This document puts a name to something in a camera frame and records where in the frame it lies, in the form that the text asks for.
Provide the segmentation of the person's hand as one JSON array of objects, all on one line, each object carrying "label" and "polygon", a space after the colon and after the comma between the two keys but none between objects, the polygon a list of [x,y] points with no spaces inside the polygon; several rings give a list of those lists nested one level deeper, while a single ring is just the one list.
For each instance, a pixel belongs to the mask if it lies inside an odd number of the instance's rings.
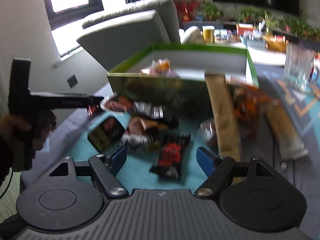
[{"label": "person's hand", "polygon": [[1,117],[1,167],[11,168],[14,172],[28,170],[24,161],[29,154],[43,148],[47,137],[56,128],[56,116],[52,111],[40,115],[44,121],[40,131],[32,135],[32,125],[22,116],[7,113]]}]

